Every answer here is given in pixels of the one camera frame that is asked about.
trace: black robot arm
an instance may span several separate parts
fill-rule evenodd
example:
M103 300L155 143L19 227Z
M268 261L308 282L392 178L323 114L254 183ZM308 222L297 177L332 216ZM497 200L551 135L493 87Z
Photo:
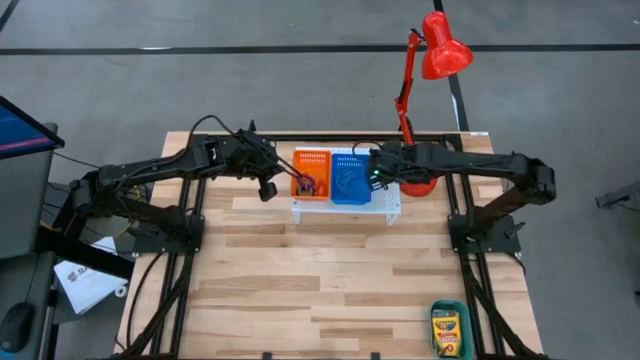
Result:
M151 223L130 229L136 236L135 252L192 253L200 247L204 218L190 216L177 205L160 208L126 194L133 186L171 178L215 179L229 176L257 179L262 201L277 194L271 178L282 172L275 148L266 138L248 130L229 136L190 135L177 154L122 165L106 165L70 184L74 212L84 218L128 217Z
M556 197L552 168L522 154L493 155L456 152L441 144L403 146L390 141L372 149L367 173L372 189L391 182L424 184L447 174L479 175L510 180L514 186L468 218L468 235L490 225L526 204L546 204Z

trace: monitor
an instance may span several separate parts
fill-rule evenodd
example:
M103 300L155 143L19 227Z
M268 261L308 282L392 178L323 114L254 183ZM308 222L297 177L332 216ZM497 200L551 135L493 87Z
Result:
M0 96L0 159L63 146L53 131Z

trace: red desk lamp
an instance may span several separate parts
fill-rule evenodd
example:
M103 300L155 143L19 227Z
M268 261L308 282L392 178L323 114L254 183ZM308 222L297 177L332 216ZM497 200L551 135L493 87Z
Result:
M463 43L451 36L451 29L444 13L434 11L422 20L422 32L411 29L409 32L409 44L407 46L407 60L404 67L404 81L400 96L395 99L396 112L400 119L400 128L405 144L413 144L413 129L407 117L409 107L409 93L413 83L413 62L416 57L416 49L423 41L427 42L427 52L422 59L422 77L433 80L453 75L467 67L473 61L471 50ZM400 190L409 196L426 196L436 186L434 179L429 184L402 184Z

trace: black floor stripe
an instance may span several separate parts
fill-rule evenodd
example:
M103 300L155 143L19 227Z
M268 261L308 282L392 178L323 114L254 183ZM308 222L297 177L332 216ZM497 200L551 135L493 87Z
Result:
M640 51L640 44L558 45L469 45L483 52L583 52ZM404 53L406 44L371 45L274 45L167 48L17 48L0 49L0 56L87 56L87 55L223 55L223 54L316 54L316 53Z
M444 12L442 6L442 0L433 0L433 7L437 11ZM453 99L453 111L456 116L456 123L458 124L458 131L469 131L469 122L467 121L467 111L464 108L464 100L462 100L462 89L460 88L460 79L458 75L454 74L448 77L449 91L451 91L451 98Z
M7 25L11 14L13 14L13 11L16 9L19 2L20 0L11 0L7 8L4 10L4 13L2 13L2 16L0 17L0 32L2 32L2 29Z
M639 51L640 44L469 45L473 52Z

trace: computer mouse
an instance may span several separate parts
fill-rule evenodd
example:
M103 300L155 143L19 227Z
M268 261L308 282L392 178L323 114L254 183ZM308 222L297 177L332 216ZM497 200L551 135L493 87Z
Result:
M16 353L27 344L33 305L22 302L13 305L0 324L0 348L8 353Z

